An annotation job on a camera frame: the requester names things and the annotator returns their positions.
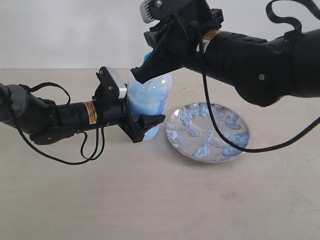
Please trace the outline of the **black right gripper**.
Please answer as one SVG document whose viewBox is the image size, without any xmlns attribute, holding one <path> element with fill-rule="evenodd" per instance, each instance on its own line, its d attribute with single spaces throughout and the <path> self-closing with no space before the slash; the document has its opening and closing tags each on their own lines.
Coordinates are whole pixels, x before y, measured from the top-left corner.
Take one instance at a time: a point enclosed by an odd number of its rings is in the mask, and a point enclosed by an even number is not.
<svg viewBox="0 0 320 240">
<path fill-rule="evenodd" d="M 141 84 L 181 68 L 183 59 L 195 52 L 200 33 L 219 29 L 224 21 L 222 9 L 205 0 L 164 0 L 162 12 L 165 18 L 144 33 L 152 53 L 131 69 Z"/>
</svg>

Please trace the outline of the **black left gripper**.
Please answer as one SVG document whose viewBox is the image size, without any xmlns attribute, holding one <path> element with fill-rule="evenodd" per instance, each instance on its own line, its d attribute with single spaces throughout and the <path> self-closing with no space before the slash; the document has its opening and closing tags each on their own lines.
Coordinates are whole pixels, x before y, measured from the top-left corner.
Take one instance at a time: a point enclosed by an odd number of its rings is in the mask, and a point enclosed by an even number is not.
<svg viewBox="0 0 320 240">
<path fill-rule="evenodd" d="M 97 126 L 100 128 L 119 126 L 133 143 L 143 141 L 144 133 L 163 123 L 166 116 L 141 114 L 135 122 L 127 106 L 126 98 L 118 98 L 101 84 L 92 97 L 97 109 Z"/>
</svg>

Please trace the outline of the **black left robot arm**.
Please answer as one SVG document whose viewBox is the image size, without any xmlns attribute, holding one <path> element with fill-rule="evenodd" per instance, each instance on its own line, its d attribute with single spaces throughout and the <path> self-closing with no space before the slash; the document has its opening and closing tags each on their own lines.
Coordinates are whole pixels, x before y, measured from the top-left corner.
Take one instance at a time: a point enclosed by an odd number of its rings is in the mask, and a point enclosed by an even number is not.
<svg viewBox="0 0 320 240">
<path fill-rule="evenodd" d="M 44 87 L 30 88 L 22 84 L 0 86 L 0 121 L 28 134 L 36 145 L 51 145 L 76 133 L 96 128 L 119 126 L 133 143 L 143 140 L 145 133 L 161 124 L 165 115 L 141 114 L 133 119 L 126 98 L 118 98 L 102 85 L 91 101 L 57 105 L 32 93 Z"/>
</svg>

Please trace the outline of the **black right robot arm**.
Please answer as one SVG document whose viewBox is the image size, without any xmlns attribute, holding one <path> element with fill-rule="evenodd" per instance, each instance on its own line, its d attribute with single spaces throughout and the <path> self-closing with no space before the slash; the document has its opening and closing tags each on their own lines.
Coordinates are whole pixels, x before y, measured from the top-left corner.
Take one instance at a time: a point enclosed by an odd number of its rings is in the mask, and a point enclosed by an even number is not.
<svg viewBox="0 0 320 240">
<path fill-rule="evenodd" d="M 320 31 L 304 32 L 301 22 L 278 16 L 273 4 L 266 15 L 292 30 L 274 40 L 222 30 L 223 11 L 205 0 L 145 0 L 140 6 L 144 33 L 152 52 L 131 69 L 140 83 L 186 68 L 233 86 L 248 103 L 267 107 L 284 96 L 320 95 Z"/>
</svg>

